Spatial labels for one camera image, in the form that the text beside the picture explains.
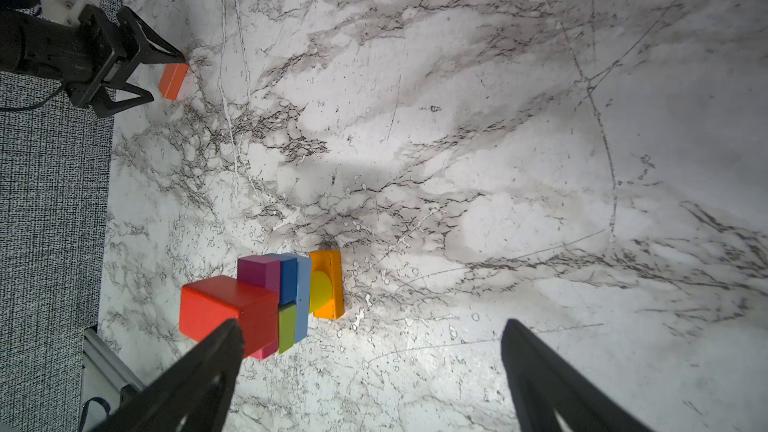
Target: gray carpet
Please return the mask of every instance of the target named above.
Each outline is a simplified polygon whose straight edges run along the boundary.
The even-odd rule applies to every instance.
[[[122,0],[101,0],[114,19]],[[0,105],[57,82],[0,74]],[[112,120],[62,95],[0,112],[0,423],[76,430],[83,329],[98,320]]]

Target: red cube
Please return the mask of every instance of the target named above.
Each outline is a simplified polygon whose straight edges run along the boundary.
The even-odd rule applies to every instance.
[[[272,291],[226,275],[192,282],[181,288],[179,331],[199,342],[235,318],[243,329],[245,358],[277,340],[279,301]]]

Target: orange block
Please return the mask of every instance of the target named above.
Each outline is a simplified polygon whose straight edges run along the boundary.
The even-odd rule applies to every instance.
[[[332,285],[331,300],[315,311],[317,318],[336,320],[344,315],[344,288],[341,281],[341,251],[319,250],[310,253],[312,272],[321,271],[330,277]]]
[[[181,89],[181,83],[187,75],[189,66],[186,63],[168,63],[160,79],[160,93],[168,100],[176,100]]]
[[[264,288],[219,275],[181,288],[179,331],[202,341],[229,318],[243,329],[244,357],[276,342],[280,297]]]

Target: dark blue block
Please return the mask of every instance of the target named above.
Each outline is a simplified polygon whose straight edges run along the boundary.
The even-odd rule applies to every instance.
[[[292,254],[266,254],[267,257],[280,259],[280,305],[296,300],[296,287],[299,280],[299,262]]]

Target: stacked blocks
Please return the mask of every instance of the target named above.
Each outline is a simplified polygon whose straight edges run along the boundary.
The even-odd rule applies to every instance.
[[[340,251],[312,252],[309,257],[249,255],[237,260],[237,279],[220,275],[186,284],[179,331],[201,341],[228,318],[236,318],[243,329],[245,357],[264,360],[306,338],[310,310],[318,318],[344,315]]]

